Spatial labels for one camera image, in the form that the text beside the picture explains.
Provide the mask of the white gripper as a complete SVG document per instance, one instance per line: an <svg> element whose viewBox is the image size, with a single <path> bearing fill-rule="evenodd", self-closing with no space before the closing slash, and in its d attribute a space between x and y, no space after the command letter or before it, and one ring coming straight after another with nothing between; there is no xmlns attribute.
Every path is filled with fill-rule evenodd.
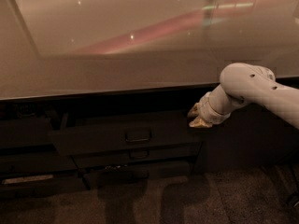
<svg viewBox="0 0 299 224"><path fill-rule="evenodd" d="M211 128L228 119L231 115L231 101L227 95L216 95L213 92L206 93L189 110L187 117L195 118L189 123L191 128Z"/></svg>

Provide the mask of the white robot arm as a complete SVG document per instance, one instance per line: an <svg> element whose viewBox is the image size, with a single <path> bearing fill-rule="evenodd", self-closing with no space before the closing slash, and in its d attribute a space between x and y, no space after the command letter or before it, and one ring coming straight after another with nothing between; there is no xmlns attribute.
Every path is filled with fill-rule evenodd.
<svg viewBox="0 0 299 224"><path fill-rule="evenodd" d="M299 90L277 83L270 69L247 63L232 63L221 71L220 84L189 111L189 126L219 125L249 104L263 106L299 129Z"/></svg>

